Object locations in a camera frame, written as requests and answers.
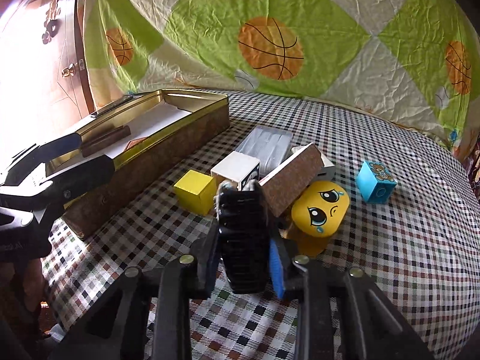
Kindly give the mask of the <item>yellow crying face toy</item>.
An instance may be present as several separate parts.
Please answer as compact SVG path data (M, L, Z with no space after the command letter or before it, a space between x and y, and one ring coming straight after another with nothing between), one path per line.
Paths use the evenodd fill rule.
M350 198L340 185L312 182L292 205L284 238L294 241L301 254L315 258L339 229L349 205Z

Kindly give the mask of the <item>black patterned hair clip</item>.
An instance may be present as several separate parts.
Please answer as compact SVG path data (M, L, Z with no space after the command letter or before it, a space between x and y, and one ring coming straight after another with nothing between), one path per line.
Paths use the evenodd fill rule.
M220 259L235 294L264 291L269 279L269 214L257 180L239 190L224 180L216 194Z

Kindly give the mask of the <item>yellow cube block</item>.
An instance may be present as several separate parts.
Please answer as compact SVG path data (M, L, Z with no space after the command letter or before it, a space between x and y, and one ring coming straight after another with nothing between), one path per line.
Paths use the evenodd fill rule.
M176 198L187 211L205 216L214 205L216 181L210 175L188 170L173 186Z

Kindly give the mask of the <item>brown speckled rectangular box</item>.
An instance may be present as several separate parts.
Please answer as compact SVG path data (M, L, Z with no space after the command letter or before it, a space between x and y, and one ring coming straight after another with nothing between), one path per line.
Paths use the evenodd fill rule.
M323 166L320 150L310 143L301 146L267 174L259 185L271 213L279 217L300 196Z

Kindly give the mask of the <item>dark brown bar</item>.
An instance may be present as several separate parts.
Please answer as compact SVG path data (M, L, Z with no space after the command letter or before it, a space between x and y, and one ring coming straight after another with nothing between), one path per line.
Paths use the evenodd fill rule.
M87 158L90 155L93 155L130 135L131 130L128 125L116 127L111 131L98 135L95 138L83 143L80 147L81 155L83 158Z

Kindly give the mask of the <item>wooden door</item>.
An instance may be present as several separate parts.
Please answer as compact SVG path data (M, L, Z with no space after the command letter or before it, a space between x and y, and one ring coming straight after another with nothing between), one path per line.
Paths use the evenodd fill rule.
M10 155L69 129L94 110L77 0L1 0L1 150Z

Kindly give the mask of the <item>copper flat tin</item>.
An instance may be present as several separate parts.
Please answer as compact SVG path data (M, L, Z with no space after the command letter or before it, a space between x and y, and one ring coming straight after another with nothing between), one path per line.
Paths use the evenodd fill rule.
M141 137L141 138L137 138L137 139L133 139L133 140L129 141L128 144L126 145L124 151L132 149L134 146L136 146L137 144L139 144L143 141L145 141L145 137Z

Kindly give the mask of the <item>brass door knob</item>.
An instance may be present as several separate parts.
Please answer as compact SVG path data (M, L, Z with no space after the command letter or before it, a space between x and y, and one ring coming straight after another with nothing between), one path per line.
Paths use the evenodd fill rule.
M76 63L70 63L67 67L65 67L61 75L63 78L74 77L80 71L85 69L85 62L83 58L79 59Z

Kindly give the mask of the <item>black smartphone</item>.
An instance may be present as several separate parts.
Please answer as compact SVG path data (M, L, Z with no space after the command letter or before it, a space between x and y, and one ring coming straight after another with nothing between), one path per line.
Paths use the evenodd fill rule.
M131 100L134 99L134 96L133 95L124 95L122 96L121 98L117 99L117 100L114 100L113 102L110 102L109 104L107 104L106 106L103 106L101 107L99 110L93 112L91 114L92 117L99 117L99 116L102 116L104 115L105 113L111 111L111 110L114 110L115 108L118 108L120 106L122 106L123 104L125 104L126 102L129 102Z

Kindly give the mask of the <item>gold metal tin box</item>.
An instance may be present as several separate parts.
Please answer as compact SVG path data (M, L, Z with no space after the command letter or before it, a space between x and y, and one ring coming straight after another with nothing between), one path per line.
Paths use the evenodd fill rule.
M98 155L113 159L111 180L66 205L62 217L80 239L99 230L117 211L146 187L230 126L229 98L225 94L190 89L159 89L133 96L133 100L97 118L89 115L74 125L85 143L114 128L128 125L131 135L83 158L80 148L54 158L48 174ZM129 141L145 141L125 151Z

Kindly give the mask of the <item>checkered tablecloth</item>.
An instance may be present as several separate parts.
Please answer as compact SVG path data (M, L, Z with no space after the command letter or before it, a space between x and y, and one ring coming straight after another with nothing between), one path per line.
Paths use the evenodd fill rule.
M420 133L371 115L288 97L232 92L230 126L163 174L91 238L63 222L42 263L49 305L69 328L129 266L160 267L187 252L209 228L179 207L173 185L202 173L259 125L315 143L335 164L351 204L320 260L361 267L391 299L437 359L479 357L479 202L461 164ZM397 181L385 204L356 186L363 161L384 164Z

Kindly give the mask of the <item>white building block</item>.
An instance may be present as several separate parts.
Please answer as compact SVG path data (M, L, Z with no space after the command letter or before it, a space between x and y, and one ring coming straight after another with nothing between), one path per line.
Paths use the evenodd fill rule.
M223 180L228 180L241 191L250 180L258 180L260 161L250 155L233 151L211 169L211 176L218 185Z

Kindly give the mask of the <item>blue bear cube block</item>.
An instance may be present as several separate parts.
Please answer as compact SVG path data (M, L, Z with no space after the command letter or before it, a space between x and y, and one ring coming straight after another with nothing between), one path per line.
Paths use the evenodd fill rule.
M363 200L370 204L385 204L397 186L397 181L383 163L363 161L356 177L356 186Z

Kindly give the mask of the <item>clear plastic case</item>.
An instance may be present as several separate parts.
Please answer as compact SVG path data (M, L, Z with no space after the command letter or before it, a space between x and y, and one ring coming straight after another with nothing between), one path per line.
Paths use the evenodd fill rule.
M240 143L237 152L259 160L259 175L267 176L290 152L293 133L273 127L256 126Z

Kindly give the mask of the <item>basketball pattern bed sheet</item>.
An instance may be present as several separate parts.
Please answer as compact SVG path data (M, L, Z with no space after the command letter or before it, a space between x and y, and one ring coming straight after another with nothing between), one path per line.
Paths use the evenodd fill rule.
M455 0L77 0L96 107L168 86L315 99L463 159L479 36Z

